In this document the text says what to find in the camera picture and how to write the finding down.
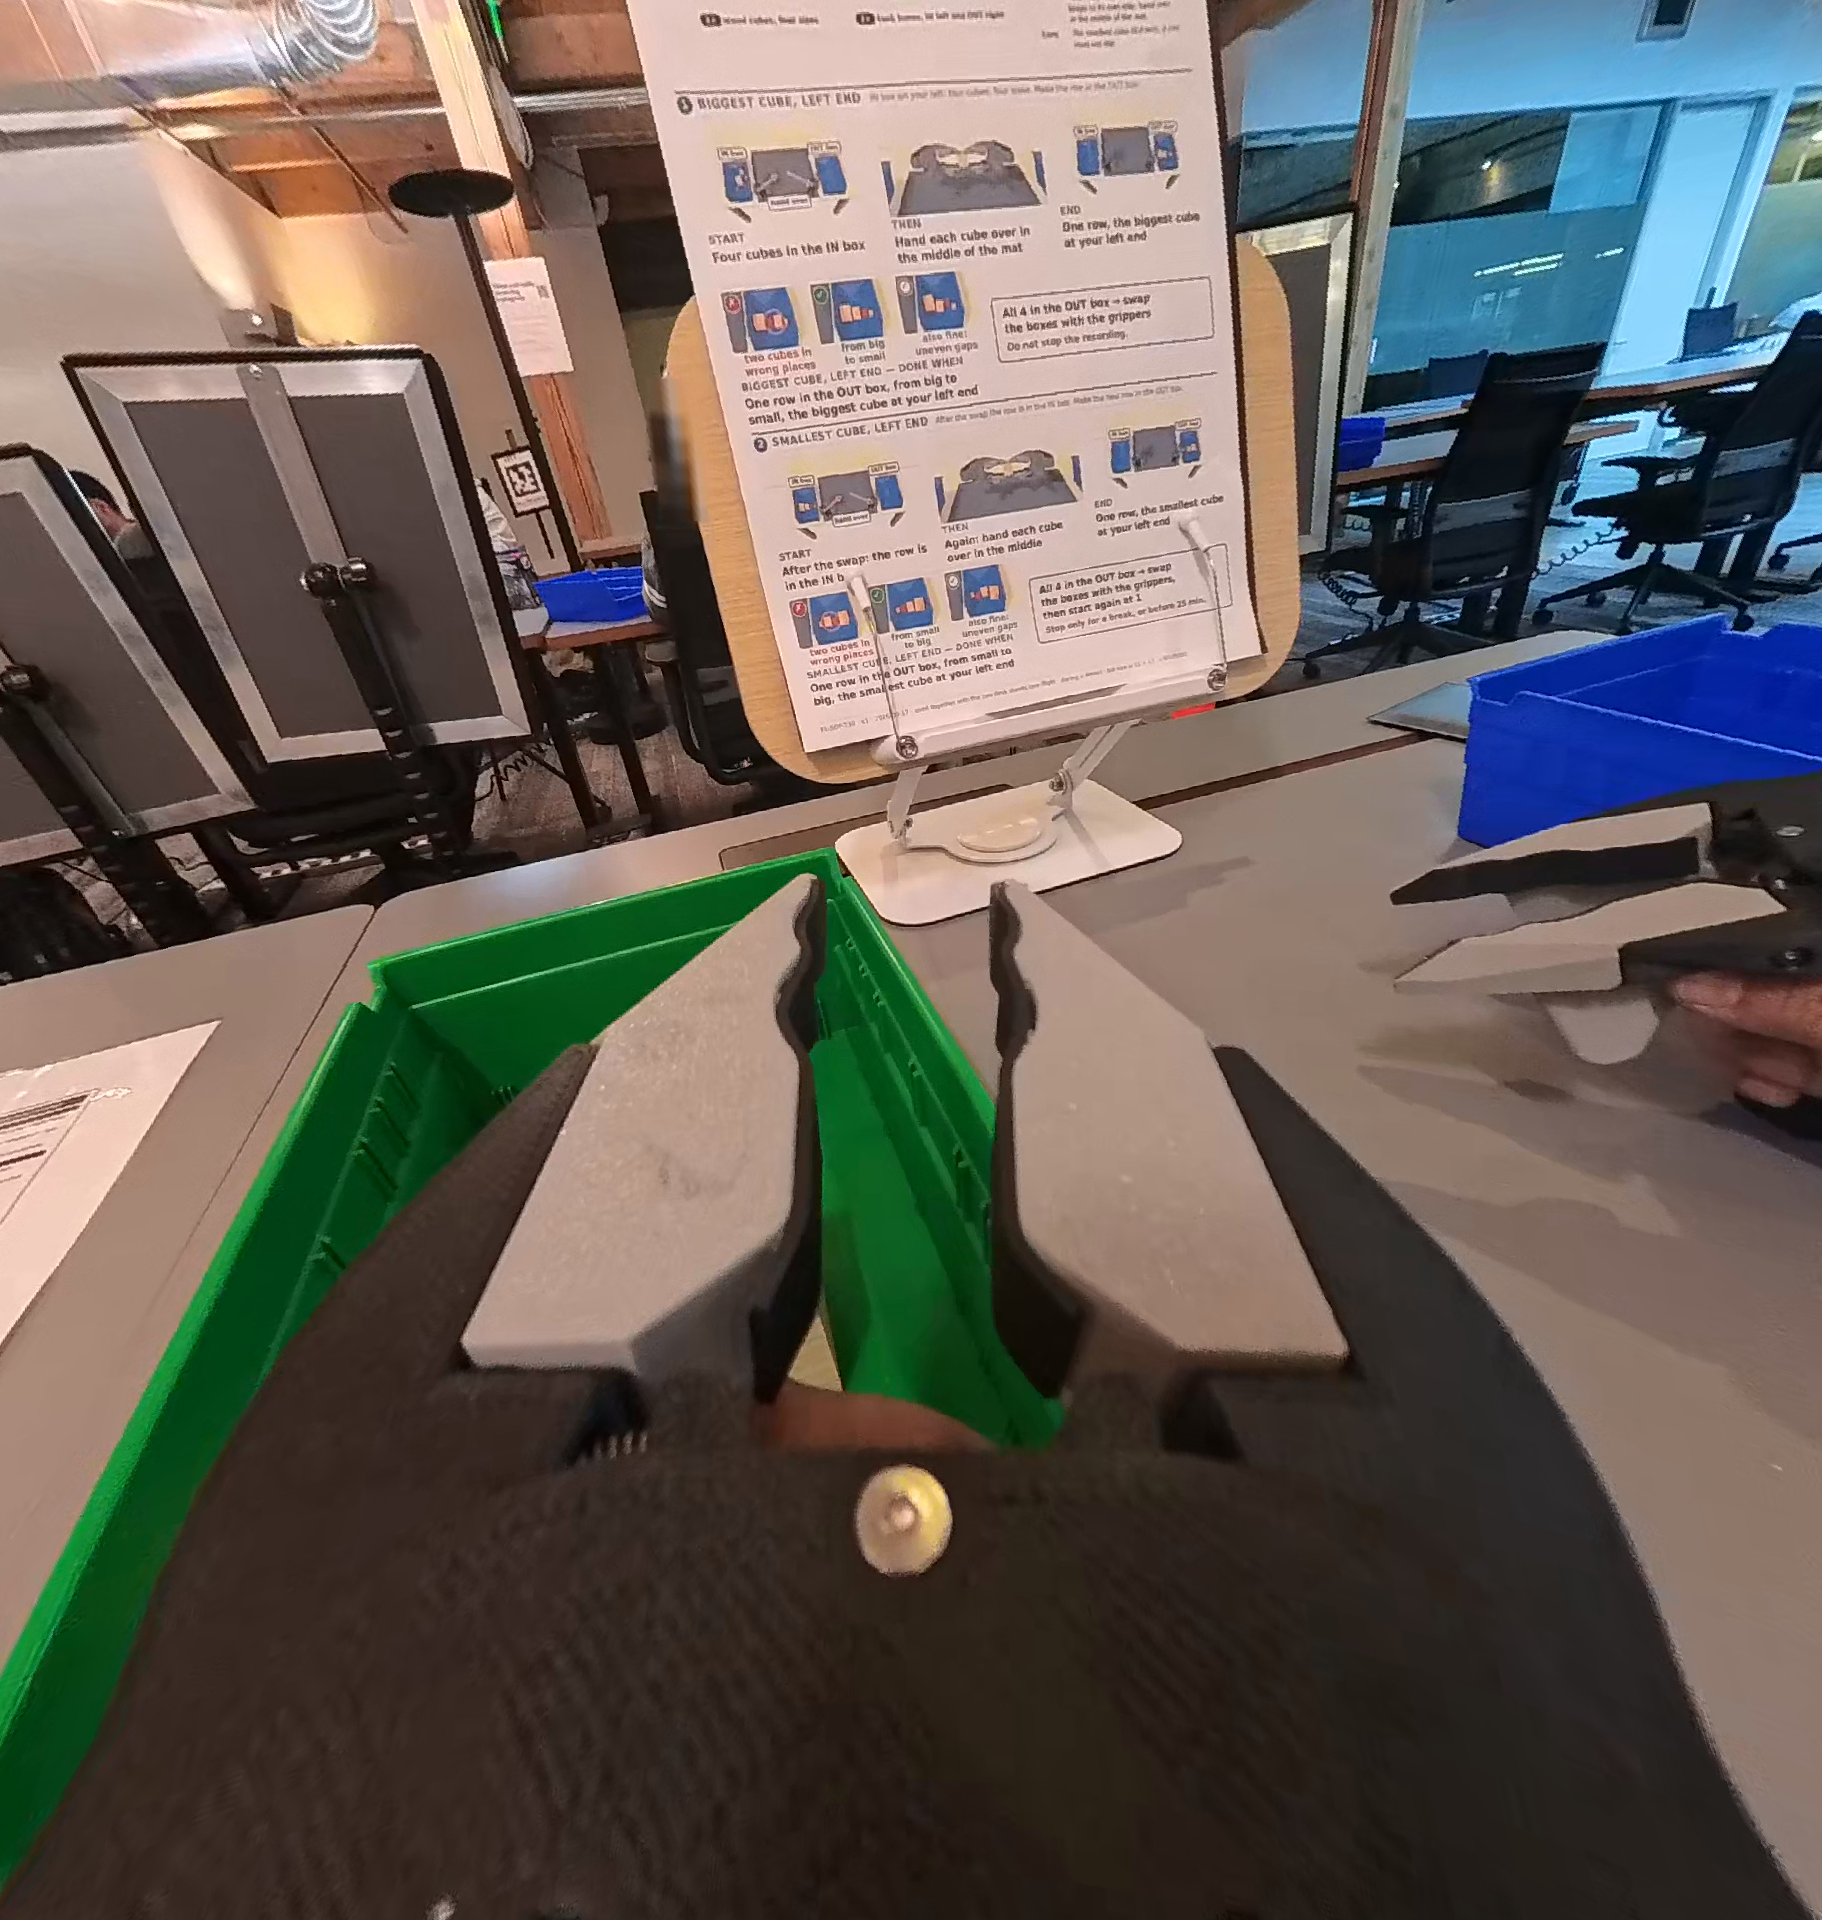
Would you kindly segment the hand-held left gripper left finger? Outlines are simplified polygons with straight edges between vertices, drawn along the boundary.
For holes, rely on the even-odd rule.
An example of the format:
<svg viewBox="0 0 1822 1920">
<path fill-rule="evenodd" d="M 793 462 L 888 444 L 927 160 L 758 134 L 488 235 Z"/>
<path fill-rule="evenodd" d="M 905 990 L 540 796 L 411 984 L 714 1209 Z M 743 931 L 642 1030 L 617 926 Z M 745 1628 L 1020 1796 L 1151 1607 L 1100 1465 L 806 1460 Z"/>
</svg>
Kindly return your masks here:
<svg viewBox="0 0 1822 1920">
<path fill-rule="evenodd" d="M 821 1303 L 828 890 L 793 877 L 594 1042 L 464 1332 L 489 1371 L 773 1403 Z"/>
</svg>

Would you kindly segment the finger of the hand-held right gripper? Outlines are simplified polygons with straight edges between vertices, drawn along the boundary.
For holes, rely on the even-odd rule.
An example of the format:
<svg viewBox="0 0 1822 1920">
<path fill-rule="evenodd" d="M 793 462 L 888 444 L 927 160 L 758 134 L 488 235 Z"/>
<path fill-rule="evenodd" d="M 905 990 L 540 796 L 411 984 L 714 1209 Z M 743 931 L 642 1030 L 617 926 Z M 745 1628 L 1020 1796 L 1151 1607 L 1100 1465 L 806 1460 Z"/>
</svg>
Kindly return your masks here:
<svg viewBox="0 0 1822 1920">
<path fill-rule="evenodd" d="M 1690 883 L 1707 871 L 1713 829 L 1709 803 L 1586 818 L 1443 861 L 1388 901 L 1404 907 Z"/>
<path fill-rule="evenodd" d="M 1655 990 L 1627 982 L 1627 949 L 1776 924 L 1786 913 L 1782 901 L 1757 887 L 1687 881 L 1564 918 L 1455 940 L 1393 984 L 1404 995 L 1531 998 L 1574 1058 L 1622 1066 L 1644 1055 L 1664 1021 Z"/>
</svg>

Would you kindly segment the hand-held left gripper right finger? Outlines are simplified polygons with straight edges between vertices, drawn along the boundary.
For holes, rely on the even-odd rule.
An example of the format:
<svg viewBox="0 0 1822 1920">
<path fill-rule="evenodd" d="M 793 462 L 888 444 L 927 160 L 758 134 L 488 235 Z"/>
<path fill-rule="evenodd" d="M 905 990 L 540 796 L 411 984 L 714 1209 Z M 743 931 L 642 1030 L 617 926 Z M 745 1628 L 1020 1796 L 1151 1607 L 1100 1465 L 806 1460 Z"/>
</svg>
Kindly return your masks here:
<svg viewBox="0 0 1822 1920">
<path fill-rule="evenodd" d="M 993 1328 L 1066 1403 L 1326 1376 L 1350 1344 L 1212 1042 L 1027 887 L 990 892 Z"/>
</svg>

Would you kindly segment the blue plastic bin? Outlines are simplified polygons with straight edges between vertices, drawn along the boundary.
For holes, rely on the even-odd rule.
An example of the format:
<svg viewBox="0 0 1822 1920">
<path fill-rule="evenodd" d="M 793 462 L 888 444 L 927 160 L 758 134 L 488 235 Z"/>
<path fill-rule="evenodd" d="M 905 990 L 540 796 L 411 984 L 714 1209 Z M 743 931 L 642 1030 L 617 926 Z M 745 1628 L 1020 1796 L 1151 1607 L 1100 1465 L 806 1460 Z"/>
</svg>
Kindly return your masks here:
<svg viewBox="0 0 1822 1920">
<path fill-rule="evenodd" d="M 1457 839 L 1489 849 L 1721 783 L 1822 772 L 1822 627 L 1719 618 L 1477 674 Z"/>
</svg>

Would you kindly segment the green plastic bin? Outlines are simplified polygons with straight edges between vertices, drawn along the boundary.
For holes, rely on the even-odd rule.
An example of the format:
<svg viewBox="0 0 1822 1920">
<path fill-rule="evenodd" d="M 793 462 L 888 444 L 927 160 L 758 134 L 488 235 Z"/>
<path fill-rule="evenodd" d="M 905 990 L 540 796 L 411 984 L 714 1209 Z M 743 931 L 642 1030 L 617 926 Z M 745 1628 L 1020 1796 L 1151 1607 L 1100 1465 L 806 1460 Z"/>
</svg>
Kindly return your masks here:
<svg viewBox="0 0 1822 1920">
<path fill-rule="evenodd" d="M 0 1887 L 104 1721 L 185 1512 L 275 1356 L 380 1231 L 570 1045 L 597 1039 L 797 879 L 823 884 L 811 1048 L 821 1306 L 839 1381 L 998 1444 L 1053 1403 L 990 1303 L 992 1099 L 828 853 L 406 951 L 333 1024 L 0 1667 Z"/>
</svg>

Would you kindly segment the grey desk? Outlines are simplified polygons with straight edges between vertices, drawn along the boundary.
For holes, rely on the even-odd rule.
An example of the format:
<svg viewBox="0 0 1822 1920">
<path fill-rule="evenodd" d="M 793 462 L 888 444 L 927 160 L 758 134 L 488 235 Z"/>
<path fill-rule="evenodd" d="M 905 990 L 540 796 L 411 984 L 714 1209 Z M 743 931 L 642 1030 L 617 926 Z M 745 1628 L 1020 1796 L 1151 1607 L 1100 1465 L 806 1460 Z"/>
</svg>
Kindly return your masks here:
<svg viewBox="0 0 1822 1920">
<path fill-rule="evenodd" d="M 1348 1344 L 1042 1444 L 476 1366 L 599 1035 L 202 1478 L 0 1916 L 1822 1916 L 1822 1150 L 1393 974 L 1433 749 L 1046 903 L 1209 1041 Z M 820 1221 L 823 1280 L 826 1202 Z"/>
</svg>

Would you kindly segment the black office chair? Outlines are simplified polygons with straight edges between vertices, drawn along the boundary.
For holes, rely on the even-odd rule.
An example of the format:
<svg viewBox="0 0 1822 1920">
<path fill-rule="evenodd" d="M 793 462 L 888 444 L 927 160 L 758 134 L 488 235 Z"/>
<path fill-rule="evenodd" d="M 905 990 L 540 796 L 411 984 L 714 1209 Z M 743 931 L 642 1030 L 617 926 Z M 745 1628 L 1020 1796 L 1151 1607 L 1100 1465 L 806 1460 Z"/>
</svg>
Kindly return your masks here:
<svg viewBox="0 0 1822 1920">
<path fill-rule="evenodd" d="M 1335 548 L 1323 579 L 1366 582 L 1378 618 L 1307 653 L 1305 680 L 1359 654 L 1379 671 L 1517 637 L 1565 443 L 1604 357 L 1602 343 L 1493 354 L 1440 466 L 1413 478 L 1421 500 L 1397 482 L 1348 510 L 1367 539 Z"/>
<path fill-rule="evenodd" d="M 1726 612 L 1743 632 L 1753 627 L 1756 602 L 1776 596 L 1756 567 L 1822 444 L 1822 313 L 1798 320 L 1747 391 L 1687 397 L 1676 419 L 1691 446 L 1613 458 L 1612 468 L 1627 470 L 1633 484 L 1575 505 L 1577 517 L 1617 531 L 1622 561 L 1645 551 L 1644 561 L 1587 587 L 1547 592 L 1531 627 L 1547 629 L 1569 600 L 1591 609 L 1623 591 L 1617 637 L 1635 629 L 1654 599 L 1690 599 Z"/>
<path fill-rule="evenodd" d="M 777 779 L 779 764 L 758 742 L 740 696 L 718 588 L 688 503 L 654 490 L 640 494 L 640 508 L 643 600 L 658 627 L 648 654 L 658 660 L 683 755 L 719 786 Z"/>
</svg>

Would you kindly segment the black perforated stand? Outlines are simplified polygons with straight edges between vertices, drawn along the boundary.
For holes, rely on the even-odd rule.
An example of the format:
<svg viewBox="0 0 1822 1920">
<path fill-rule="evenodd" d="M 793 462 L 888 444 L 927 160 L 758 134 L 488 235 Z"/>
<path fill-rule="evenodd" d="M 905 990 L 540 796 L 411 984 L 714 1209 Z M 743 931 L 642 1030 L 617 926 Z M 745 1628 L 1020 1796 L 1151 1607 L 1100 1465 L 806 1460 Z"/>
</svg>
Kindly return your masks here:
<svg viewBox="0 0 1822 1920">
<path fill-rule="evenodd" d="M 362 558 L 312 561 L 300 584 L 320 609 L 353 690 L 367 708 L 380 749 L 404 789 L 410 821 L 424 841 L 419 864 L 431 881 L 456 881 L 466 853 L 456 791 L 440 751 L 417 738 L 404 682 L 373 612 L 373 568 Z"/>
</svg>

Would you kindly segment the grey framed monitor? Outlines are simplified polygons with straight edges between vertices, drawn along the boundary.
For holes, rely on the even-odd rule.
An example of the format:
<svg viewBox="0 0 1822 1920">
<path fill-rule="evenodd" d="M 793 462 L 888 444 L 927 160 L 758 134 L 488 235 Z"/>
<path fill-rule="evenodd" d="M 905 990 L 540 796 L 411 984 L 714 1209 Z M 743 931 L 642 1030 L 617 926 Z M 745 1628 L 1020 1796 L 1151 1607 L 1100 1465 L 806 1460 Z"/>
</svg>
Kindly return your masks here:
<svg viewBox="0 0 1822 1920">
<path fill-rule="evenodd" d="M 1301 558 L 1327 548 L 1343 419 L 1356 210 L 1244 228 L 1277 276 L 1287 334 L 1296 532 Z"/>
</svg>

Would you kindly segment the small wooden table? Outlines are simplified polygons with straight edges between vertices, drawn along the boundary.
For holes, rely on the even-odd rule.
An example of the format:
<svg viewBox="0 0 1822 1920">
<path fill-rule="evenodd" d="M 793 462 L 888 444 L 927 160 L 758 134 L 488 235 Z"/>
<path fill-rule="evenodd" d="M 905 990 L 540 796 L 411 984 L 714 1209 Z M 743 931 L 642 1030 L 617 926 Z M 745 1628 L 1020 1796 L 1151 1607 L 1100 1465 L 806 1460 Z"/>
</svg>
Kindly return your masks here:
<svg viewBox="0 0 1822 1920">
<path fill-rule="evenodd" d="M 623 707 L 623 696 L 616 686 L 614 669 L 604 654 L 610 648 L 642 646 L 645 642 L 663 642 L 670 632 L 663 625 L 637 620 L 575 622 L 552 620 L 542 609 L 512 612 L 513 637 L 519 648 L 532 657 L 587 654 L 597 684 L 604 690 L 601 701 L 610 714 L 614 731 L 614 749 L 623 770 L 631 796 L 631 812 L 617 817 L 608 812 L 601 822 L 591 822 L 583 807 L 578 814 L 583 821 L 585 843 L 591 849 L 608 846 L 614 841 L 651 836 L 663 829 L 663 812 L 658 794 L 645 779 L 637 757 L 637 738 Z"/>
</svg>

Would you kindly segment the printed paper sheet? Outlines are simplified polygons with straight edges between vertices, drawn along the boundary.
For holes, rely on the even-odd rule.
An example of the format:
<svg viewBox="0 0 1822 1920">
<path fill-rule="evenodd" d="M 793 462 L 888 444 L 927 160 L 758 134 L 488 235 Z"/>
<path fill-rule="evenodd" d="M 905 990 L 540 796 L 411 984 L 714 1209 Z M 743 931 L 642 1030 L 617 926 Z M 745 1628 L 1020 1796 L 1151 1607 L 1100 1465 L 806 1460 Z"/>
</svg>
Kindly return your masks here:
<svg viewBox="0 0 1822 1920">
<path fill-rule="evenodd" d="M 0 1072 L 0 1352 L 217 1030 Z"/>
</svg>

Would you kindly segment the printed instruction sheet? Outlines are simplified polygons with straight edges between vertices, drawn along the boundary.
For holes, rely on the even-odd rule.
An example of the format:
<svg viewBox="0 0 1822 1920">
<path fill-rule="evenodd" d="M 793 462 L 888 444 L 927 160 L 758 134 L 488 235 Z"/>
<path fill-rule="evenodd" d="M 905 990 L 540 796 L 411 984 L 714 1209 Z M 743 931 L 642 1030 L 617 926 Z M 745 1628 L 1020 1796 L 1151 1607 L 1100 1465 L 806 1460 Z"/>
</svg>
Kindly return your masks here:
<svg viewBox="0 0 1822 1920">
<path fill-rule="evenodd" d="M 801 747 L 1256 660 L 1212 7 L 629 18 Z"/>
</svg>

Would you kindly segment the grey framed panel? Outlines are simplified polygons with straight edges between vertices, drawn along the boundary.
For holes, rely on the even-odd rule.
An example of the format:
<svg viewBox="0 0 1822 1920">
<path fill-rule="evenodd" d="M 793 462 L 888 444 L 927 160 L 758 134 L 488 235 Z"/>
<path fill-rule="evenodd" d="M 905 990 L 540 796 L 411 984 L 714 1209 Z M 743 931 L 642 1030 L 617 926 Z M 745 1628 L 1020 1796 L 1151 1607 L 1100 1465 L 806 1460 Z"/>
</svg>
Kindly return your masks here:
<svg viewBox="0 0 1822 1920">
<path fill-rule="evenodd" d="M 68 472 L 31 444 L 0 446 L 0 869 L 85 850 L 38 769 L 118 843 L 252 807 L 157 634 Z"/>
</svg>

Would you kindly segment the black disc floor lamp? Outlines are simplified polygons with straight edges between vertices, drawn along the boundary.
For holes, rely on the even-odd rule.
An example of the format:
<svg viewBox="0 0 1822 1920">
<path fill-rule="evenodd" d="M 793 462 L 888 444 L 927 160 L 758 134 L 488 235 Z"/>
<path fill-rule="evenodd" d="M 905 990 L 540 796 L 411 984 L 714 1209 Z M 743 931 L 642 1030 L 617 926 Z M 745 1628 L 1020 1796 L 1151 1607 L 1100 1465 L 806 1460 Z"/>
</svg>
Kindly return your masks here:
<svg viewBox="0 0 1822 1920">
<path fill-rule="evenodd" d="M 529 391 L 518 370 L 509 334 L 498 308 L 477 231 L 480 216 L 504 213 L 512 204 L 513 182 L 489 171 L 440 167 L 404 174 L 385 194 L 395 213 L 415 220 L 443 223 L 456 231 L 495 361 L 512 397 L 516 420 L 532 453 L 548 454 Z"/>
</svg>

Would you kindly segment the silver ventilation duct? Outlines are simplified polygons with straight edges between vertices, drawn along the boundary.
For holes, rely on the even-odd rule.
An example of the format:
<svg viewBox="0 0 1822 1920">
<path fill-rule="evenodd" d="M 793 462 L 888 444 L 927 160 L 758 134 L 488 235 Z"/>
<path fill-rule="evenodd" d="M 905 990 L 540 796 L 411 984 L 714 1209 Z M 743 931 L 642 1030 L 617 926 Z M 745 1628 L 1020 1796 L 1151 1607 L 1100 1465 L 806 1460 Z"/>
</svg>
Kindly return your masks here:
<svg viewBox="0 0 1822 1920">
<path fill-rule="evenodd" d="M 0 155 L 440 113 L 410 4 L 0 3 Z"/>
</svg>

